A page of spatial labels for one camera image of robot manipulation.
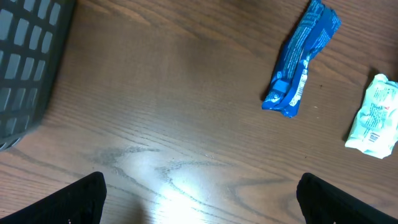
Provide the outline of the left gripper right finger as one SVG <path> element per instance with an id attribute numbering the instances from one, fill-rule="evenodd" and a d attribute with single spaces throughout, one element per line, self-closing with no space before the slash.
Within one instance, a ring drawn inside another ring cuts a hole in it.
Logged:
<path id="1" fill-rule="evenodd" d="M 311 173 L 303 174 L 296 196 L 307 223 L 397 224 L 396 218 Z"/>

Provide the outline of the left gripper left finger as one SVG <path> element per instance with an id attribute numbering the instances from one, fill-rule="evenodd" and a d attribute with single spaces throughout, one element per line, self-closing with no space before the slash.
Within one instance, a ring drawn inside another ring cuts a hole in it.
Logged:
<path id="1" fill-rule="evenodd" d="M 93 172 L 38 202 L 1 218 L 1 224 L 99 224 L 106 194 L 104 175 Z"/>

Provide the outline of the blue snack wrapper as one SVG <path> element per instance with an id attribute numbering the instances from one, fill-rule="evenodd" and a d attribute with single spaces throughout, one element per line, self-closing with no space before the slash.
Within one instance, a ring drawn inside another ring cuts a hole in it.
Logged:
<path id="1" fill-rule="evenodd" d="M 340 28 L 336 12 L 321 0 L 311 0 L 293 35 L 282 48 L 272 74 L 262 109 L 297 115 L 312 59 L 329 43 Z"/>

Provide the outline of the grey plastic mesh basket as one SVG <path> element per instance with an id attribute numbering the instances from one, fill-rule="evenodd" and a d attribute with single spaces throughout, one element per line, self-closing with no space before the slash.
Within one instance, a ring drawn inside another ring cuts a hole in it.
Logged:
<path id="1" fill-rule="evenodd" d="M 42 122 L 76 0 L 1 0 L 1 150 Z"/>

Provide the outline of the teal white snack packet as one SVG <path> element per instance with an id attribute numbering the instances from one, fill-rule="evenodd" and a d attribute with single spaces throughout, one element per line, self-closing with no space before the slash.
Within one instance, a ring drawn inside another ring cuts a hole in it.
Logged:
<path id="1" fill-rule="evenodd" d="M 397 82 L 384 74 L 374 76 L 366 89 L 345 146 L 383 159 L 397 142 Z"/>

